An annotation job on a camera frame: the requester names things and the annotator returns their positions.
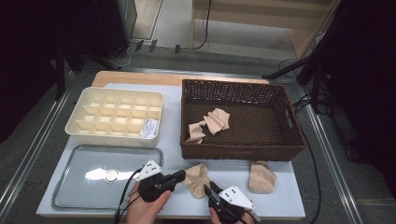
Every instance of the gray floor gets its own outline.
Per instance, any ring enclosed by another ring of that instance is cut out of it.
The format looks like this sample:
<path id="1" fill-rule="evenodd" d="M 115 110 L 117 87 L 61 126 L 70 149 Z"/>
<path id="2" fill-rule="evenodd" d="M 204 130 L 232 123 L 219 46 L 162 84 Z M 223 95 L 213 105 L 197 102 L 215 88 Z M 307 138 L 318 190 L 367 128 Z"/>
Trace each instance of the gray floor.
<path id="1" fill-rule="evenodd" d="M 190 1 L 183 1 L 183 4 L 180 4 L 183 6 L 189 3 Z M 162 16 L 170 17 L 169 14 L 164 13 L 167 7 L 170 6 L 166 4 L 163 5 Z M 168 21 L 172 20 L 177 21 L 175 18 L 168 18 Z M 163 36 L 158 38 L 159 46 L 172 48 L 175 44 L 188 44 L 188 38 L 186 36 L 181 37 L 180 41 L 175 42 L 175 39 L 164 31 L 166 29 L 161 26 L 161 21 L 159 21 L 159 26 L 154 35 L 159 37 Z M 180 32 L 181 31 L 189 32 L 190 30 L 187 28 L 184 28 L 184 30 L 180 28 Z M 270 34 L 275 35 L 266 37 L 269 38 L 267 39 L 268 41 L 265 42 L 267 44 L 271 42 L 271 39 L 277 40 L 279 38 L 285 38 L 285 33 L 281 30 L 274 30 L 270 32 Z M 113 59 L 113 61 L 119 64 L 126 64 L 130 61 L 122 68 L 123 71 L 131 71 L 136 68 L 147 68 L 204 72 L 218 76 L 230 74 L 229 76 L 231 77 L 260 78 L 261 75 L 269 75 L 277 71 L 279 64 L 283 60 L 295 57 L 295 55 L 292 54 L 290 43 L 286 39 L 285 41 L 274 42 L 279 45 L 264 44 L 262 49 L 254 49 L 253 47 L 240 48 L 241 46 L 239 46 L 238 50 L 232 48 L 230 51 L 230 45 L 232 44 L 221 47 L 224 43 L 220 43 L 220 45 L 216 47 L 216 43 L 213 41 L 214 37 L 212 36 L 210 36 L 210 45 L 207 50 L 183 50 L 181 53 L 175 54 L 173 49 L 156 48 L 154 52 L 149 53 L 147 47 L 139 51 L 134 51 L 134 48 L 131 48 L 128 51 L 131 58 L 128 57 L 126 52 L 123 52 L 118 58 Z M 288 63 L 292 63 L 292 61 L 284 62 L 280 67 L 284 67 Z M 64 132 L 64 126 L 73 111 L 75 102 L 78 100 L 82 90 L 91 86 L 95 74 L 98 71 L 105 70 L 103 66 L 90 59 L 85 59 L 85 64 L 82 73 L 75 73 L 75 81 L 68 84 L 70 86 L 69 97 L 65 102 L 62 112 L 49 132 L 48 138 L 36 158 L 32 171 L 27 176 L 21 191 L 17 195 L 18 197 L 9 210 L 5 223 L 111 223 L 110 219 L 41 217 L 35 214 L 35 210 L 44 195 L 52 172 L 68 139 L 68 135 Z M 287 74 L 287 77 L 279 78 L 276 83 L 285 85 L 292 102 L 296 102 L 302 96 L 301 87 L 296 84 L 295 75 L 293 73 Z M 0 170 L 2 171 L 0 172 L 1 191 L 6 188 L 7 183 L 17 171 L 29 146 L 34 141 L 35 135 L 38 133 L 41 124 L 54 104 L 53 98 L 55 92 L 56 87 L 54 86 L 24 118 L 8 140 L 0 144 L 0 159 L 2 161 L 0 163 Z M 315 159 L 317 160 L 322 202 L 316 223 L 349 223 L 347 212 L 340 199 L 340 191 L 334 183 L 331 169 L 326 162 L 325 154 L 322 151 L 321 144 L 307 111 L 302 110 L 299 112 L 298 118 L 311 144 Z M 362 222 L 396 223 L 396 202 L 391 197 L 383 180 L 383 176 L 370 164 L 357 164 L 349 161 L 345 152 L 345 143 L 341 140 L 333 120 L 326 116 L 320 116 L 319 118 L 329 142 L 331 143 L 334 157 L 344 175 L 348 189 L 350 189 L 358 206 Z M 306 218 L 297 221 L 268 220 L 264 223 L 309 223 L 317 212 L 317 180 L 314 172 L 314 163 L 309 150 L 305 150 L 298 155 L 292 161 L 292 164 L 303 199 Z"/>

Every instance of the white table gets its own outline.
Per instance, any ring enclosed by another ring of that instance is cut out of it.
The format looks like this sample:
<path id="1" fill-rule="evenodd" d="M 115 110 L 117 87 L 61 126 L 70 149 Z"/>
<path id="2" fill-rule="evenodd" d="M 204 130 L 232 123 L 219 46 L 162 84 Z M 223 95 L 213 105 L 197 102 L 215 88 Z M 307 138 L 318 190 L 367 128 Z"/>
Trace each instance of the white table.
<path id="1" fill-rule="evenodd" d="M 208 177 L 221 188 L 232 185 L 240 188 L 256 206 L 256 214 L 263 219 L 299 219 L 305 217 L 304 207 L 291 162 L 269 162 L 276 174 L 276 187 L 268 194 L 255 194 L 248 190 L 249 161 L 184 160 L 181 157 L 180 99 L 181 88 L 175 86 L 108 84 L 108 88 L 160 91 L 164 95 L 158 148 L 163 151 L 163 174 L 188 169 L 200 162 L 206 164 Z M 52 195 L 61 179 L 64 167 L 78 142 L 70 138 L 52 175 L 46 193 L 36 213 L 44 217 L 112 217 L 110 211 L 57 210 L 52 206 Z M 209 219 L 207 198 L 195 199 L 184 185 L 178 184 L 158 218 Z"/>

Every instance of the floor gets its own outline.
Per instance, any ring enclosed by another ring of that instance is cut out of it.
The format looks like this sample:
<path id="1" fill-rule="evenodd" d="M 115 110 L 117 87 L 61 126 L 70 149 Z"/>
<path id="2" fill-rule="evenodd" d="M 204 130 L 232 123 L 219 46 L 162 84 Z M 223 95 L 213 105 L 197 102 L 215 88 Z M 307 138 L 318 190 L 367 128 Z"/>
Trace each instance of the floor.
<path id="1" fill-rule="evenodd" d="M 207 49 L 186 50 L 175 54 L 174 45 L 190 44 L 190 21 L 177 18 L 177 16 L 188 18 L 188 11 L 175 8 L 187 8 L 190 3 L 191 1 L 163 1 L 152 37 L 158 39 L 157 46 L 162 48 L 156 48 L 154 52 L 149 52 L 148 48 L 138 51 L 130 49 L 113 61 L 126 64 L 122 67 L 123 71 L 144 68 L 153 72 L 194 71 L 211 76 L 261 78 L 261 75 L 272 74 L 287 63 L 292 63 L 292 61 L 283 62 L 284 60 L 295 58 L 287 34 L 282 29 L 269 27 L 264 29 L 239 27 L 239 29 L 230 24 L 214 22 L 209 23 Z M 202 22 L 196 21 L 196 27 L 200 25 L 202 26 Z M 218 38 L 210 32 L 212 29 L 224 29 L 222 32 L 231 29 L 231 34 L 235 36 L 230 39 Z M 247 41 L 251 46 L 236 44 L 243 42 L 240 36 L 247 31 L 256 34 L 252 35 L 252 39 L 266 36 L 265 41 L 263 40 L 262 43 Z M 203 36 L 202 31 L 201 34 L 199 32 L 197 29 L 196 45 L 200 44 L 199 36 Z M 28 223 L 111 222 L 110 219 L 102 218 L 41 217 L 35 213 L 67 142 L 68 135 L 64 132 L 64 126 L 75 102 L 81 91 L 91 86 L 95 74 L 105 70 L 103 66 L 88 58 L 84 58 L 84 63 L 85 67 L 81 73 L 72 73 L 69 76 L 67 82 L 69 92 L 59 111 L 53 112 L 53 107 L 57 106 L 53 102 L 56 92 L 54 86 L 25 117 L 12 136 L 0 144 L 2 161 L 0 190 L 15 187 L 10 186 L 9 183 L 20 184 L 11 192 L 11 206 L 1 208 L 0 223 L 22 223 L 26 220 Z M 284 85 L 292 102 L 297 102 L 304 93 L 310 91 L 309 84 L 300 86 L 296 83 L 295 74 L 292 72 L 272 82 Z M 43 123 L 47 123 L 48 114 L 54 118 L 54 121 L 47 130 L 42 130 L 40 127 Z M 391 197 L 382 175 L 370 164 L 348 160 L 345 143 L 337 132 L 332 118 L 314 115 L 309 106 L 297 116 L 315 158 L 314 162 L 311 151 L 305 150 L 292 161 L 306 218 L 294 221 L 266 220 L 264 223 L 309 223 L 317 212 L 316 223 L 395 223 L 396 202 Z M 37 143 L 37 137 L 43 134 L 45 138 L 38 139 L 40 141 Z M 318 169 L 319 185 L 315 165 Z M 28 172 L 20 176 L 19 181 L 12 182 L 17 178 L 16 174 L 22 167 Z M 170 223 L 186 222 L 180 220 Z"/>

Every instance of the silver tray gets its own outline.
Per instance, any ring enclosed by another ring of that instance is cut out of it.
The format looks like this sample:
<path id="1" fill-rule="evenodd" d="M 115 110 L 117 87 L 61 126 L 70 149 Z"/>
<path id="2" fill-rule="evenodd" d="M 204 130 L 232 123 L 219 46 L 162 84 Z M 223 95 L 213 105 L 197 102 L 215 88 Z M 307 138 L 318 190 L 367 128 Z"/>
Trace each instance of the silver tray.
<path id="1" fill-rule="evenodd" d="M 116 210 L 128 178 L 150 159 L 163 167 L 158 148 L 80 145 L 74 148 L 54 191 L 53 206 Z M 133 185 L 131 181 L 127 192 Z"/>

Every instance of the brown wicker basket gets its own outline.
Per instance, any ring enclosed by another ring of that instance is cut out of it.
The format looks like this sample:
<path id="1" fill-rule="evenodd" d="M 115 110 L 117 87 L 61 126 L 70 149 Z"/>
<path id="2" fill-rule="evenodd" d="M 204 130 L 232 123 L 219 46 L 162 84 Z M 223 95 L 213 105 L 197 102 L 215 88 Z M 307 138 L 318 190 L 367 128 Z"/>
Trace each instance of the brown wicker basket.
<path id="1" fill-rule="evenodd" d="M 184 159 L 290 161 L 306 148 L 283 86 L 183 79 L 180 145 Z M 189 125 L 220 108 L 230 129 L 212 135 L 203 127 L 202 144 L 186 142 Z"/>

